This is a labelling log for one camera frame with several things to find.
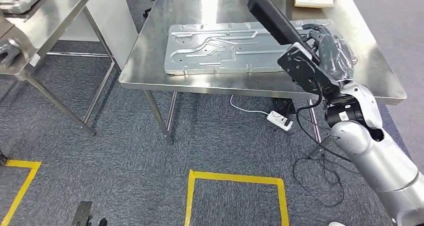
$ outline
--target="white cable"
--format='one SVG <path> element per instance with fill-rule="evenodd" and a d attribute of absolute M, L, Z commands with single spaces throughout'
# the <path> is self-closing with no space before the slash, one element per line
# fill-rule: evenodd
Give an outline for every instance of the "white cable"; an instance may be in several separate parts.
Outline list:
<path fill-rule="evenodd" d="M 263 113 L 263 114 L 269 115 L 268 113 L 263 112 L 263 111 L 251 111 L 251 110 L 246 110 L 246 109 L 243 109 L 243 108 L 240 108 L 240 107 L 238 107 L 238 106 L 234 105 L 234 104 L 233 104 L 233 96 L 234 96 L 234 95 L 231 95 L 231 97 L 230 97 L 230 99 L 229 99 L 229 103 L 230 103 L 233 107 L 235 107 L 235 108 L 237 108 L 237 109 L 239 109 L 239 110 L 242 110 L 242 111 L 244 111 L 244 112 L 256 112 L 256 113 Z"/>

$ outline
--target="yellow tape marking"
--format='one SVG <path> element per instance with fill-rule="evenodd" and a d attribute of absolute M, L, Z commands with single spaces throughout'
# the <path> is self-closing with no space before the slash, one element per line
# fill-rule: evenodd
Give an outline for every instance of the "yellow tape marking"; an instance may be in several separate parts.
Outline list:
<path fill-rule="evenodd" d="M 277 192 L 278 192 L 279 210 L 281 214 L 281 226 L 285 226 L 285 225 L 289 226 L 289 215 L 287 213 L 287 205 L 286 205 L 286 193 L 284 191 L 284 183 L 281 178 L 248 176 L 248 175 L 237 175 L 237 174 L 215 173 L 215 172 L 196 172 L 191 169 L 188 173 L 187 203 L 185 205 L 184 226 L 190 226 L 190 219 L 192 217 L 194 185 L 195 185 L 196 178 L 276 185 Z"/>
<path fill-rule="evenodd" d="M 11 218 L 12 218 L 13 214 L 15 213 L 16 209 L 18 208 L 18 205 L 21 202 L 26 190 L 28 189 L 29 185 L 31 184 L 31 181 L 36 176 L 36 173 L 37 173 L 40 165 L 41 165 L 41 162 L 30 162 L 30 161 L 20 161 L 20 160 L 8 160 L 6 162 L 6 166 L 8 166 L 8 167 L 30 168 L 31 171 L 29 171 L 28 176 L 26 177 L 21 188 L 17 192 L 17 195 L 14 198 L 13 203 L 10 206 L 9 211 L 7 212 L 6 216 L 3 218 L 3 221 L 1 222 L 0 226 L 7 226 L 9 224 L 9 222 L 11 221 Z"/>

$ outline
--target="white power strip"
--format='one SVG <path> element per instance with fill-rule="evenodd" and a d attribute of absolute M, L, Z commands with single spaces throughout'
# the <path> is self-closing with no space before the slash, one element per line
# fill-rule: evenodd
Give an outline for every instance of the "white power strip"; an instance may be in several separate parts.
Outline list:
<path fill-rule="evenodd" d="M 278 112 L 276 111 L 271 111 L 268 115 L 268 117 L 266 117 L 268 119 L 268 121 L 272 122 L 273 124 L 275 124 L 276 126 L 278 126 L 279 128 L 281 128 L 284 131 L 289 131 L 290 128 L 292 128 L 293 122 L 290 121 L 288 118 L 280 115 Z"/>

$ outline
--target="robotic arm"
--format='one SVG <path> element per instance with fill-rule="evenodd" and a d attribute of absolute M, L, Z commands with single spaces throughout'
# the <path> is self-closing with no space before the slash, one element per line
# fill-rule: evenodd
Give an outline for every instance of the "robotic arm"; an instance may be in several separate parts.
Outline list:
<path fill-rule="evenodd" d="M 292 44 L 278 64 L 306 92 L 325 99 L 330 137 L 376 192 L 393 224 L 423 224 L 424 176 L 383 129 L 373 94 L 353 80 L 355 58 L 346 44 L 322 25 L 304 25 L 311 31 L 299 35 L 271 0 L 249 0 L 248 7 L 280 44 Z"/>

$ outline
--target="stainless steel table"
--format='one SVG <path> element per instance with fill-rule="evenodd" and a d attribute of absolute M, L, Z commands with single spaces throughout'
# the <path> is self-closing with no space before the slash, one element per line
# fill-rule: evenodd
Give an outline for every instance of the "stainless steel table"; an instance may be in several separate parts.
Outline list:
<path fill-rule="evenodd" d="M 67 116 L 69 116 L 75 124 L 82 127 L 90 135 L 94 135 L 94 130 L 87 126 L 87 121 L 113 68 L 116 67 L 119 72 L 121 70 L 109 47 L 106 45 L 105 40 L 90 12 L 85 7 L 88 1 L 89 0 L 40 0 L 27 13 L 19 16 L 7 17 L 6 19 L 13 23 L 15 27 L 8 31 L 4 37 L 18 39 L 22 53 L 16 57 L 13 64 L 9 67 L 6 67 L 5 65 L 0 66 L 0 78 L 18 79 L 21 81 L 27 80 Z M 65 32 L 66 28 L 81 11 L 83 11 L 87 17 L 97 37 L 105 47 L 107 54 L 49 52 L 52 46 Z M 106 72 L 84 119 L 79 119 L 68 107 L 66 107 L 34 77 L 33 72 L 37 68 L 40 60 L 48 54 L 61 56 L 109 57 L 112 60 L 112 63 Z"/>
<path fill-rule="evenodd" d="M 295 8 L 293 0 L 273 1 L 291 20 L 333 20 L 359 59 L 354 73 L 355 80 L 368 86 L 377 100 L 397 104 L 407 97 L 353 0 L 334 0 L 335 8 L 323 10 Z M 177 92 L 316 98 L 293 83 L 285 72 L 189 76 L 165 73 L 164 61 L 171 25 L 255 21 L 247 9 L 247 3 L 248 0 L 156 0 L 119 82 L 125 88 L 144 90 L 155 119 L 169 143 L 172 143 L 169 129 Z M 174 91 L 166 124 L 151 90 Z"/>

